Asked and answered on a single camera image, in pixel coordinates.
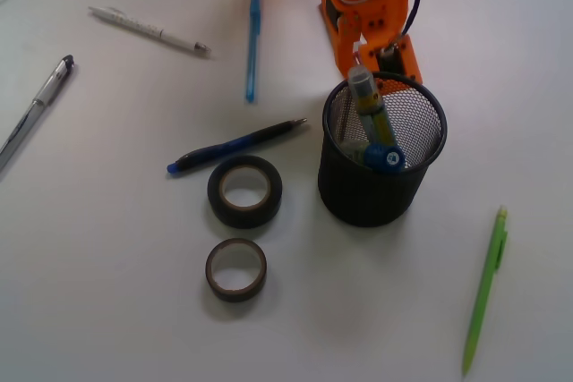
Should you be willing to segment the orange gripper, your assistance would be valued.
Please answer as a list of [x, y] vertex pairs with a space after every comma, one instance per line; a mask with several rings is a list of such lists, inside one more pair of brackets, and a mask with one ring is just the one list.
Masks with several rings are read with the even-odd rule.
[[394, 72], [419, 82], [421, 72], [410, 37], [402, 34], [408, 0], [368, 0], [345, 4], [321, 0], [337, 68], [344, 76], [357, 64]]

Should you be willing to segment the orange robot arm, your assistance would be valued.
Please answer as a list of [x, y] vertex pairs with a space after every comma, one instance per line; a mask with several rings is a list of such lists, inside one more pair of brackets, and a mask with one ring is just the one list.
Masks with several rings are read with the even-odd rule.
[[408, 31], [421, 0], [321, 0], [337, 68], [343, 76], [362, 64], [421, 82]]

